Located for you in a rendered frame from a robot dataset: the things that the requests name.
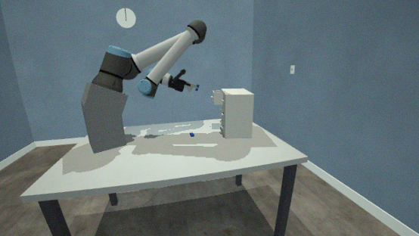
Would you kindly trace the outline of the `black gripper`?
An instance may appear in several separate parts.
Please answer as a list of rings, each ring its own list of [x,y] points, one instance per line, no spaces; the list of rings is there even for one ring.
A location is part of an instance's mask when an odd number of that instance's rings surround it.
[[[169,78],[168,87],[172,88],[172,89],[175,89],[176,91],[179,91],[179,92],[183,91],[184,88],[182,88],[182,87],[187,88],[188,92],[190,92],[192,90],[192,88],[198,89],[198,87],[196,85],[191,84],[191,83],[189,84],[189,82],[185,82],[185,81],[181,82],[181,80],[179,80],[179,79],[177,79],[174,82],[173,79],[172,79],[172,76],[170,76],[170,78]]]

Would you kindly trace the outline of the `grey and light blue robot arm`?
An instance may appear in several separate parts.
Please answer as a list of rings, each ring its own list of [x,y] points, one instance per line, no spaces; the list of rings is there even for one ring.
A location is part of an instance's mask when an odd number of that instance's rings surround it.
[[[108,46],[99,73],[92,83],[123,93],[123,78],[132,80],[142,72],[143,68],[159,61],[138,83],[138,90],[142,96],[154,99],[159,83],[168,85],[171,74],[167,72],[174,63],[190,45],[200,44],[205,39],[206,24],[202,20],[190,22],[185,29],[185,32],[138,54],[131,54],[112,45]],[[147,94],[143,95],[144,93]]]

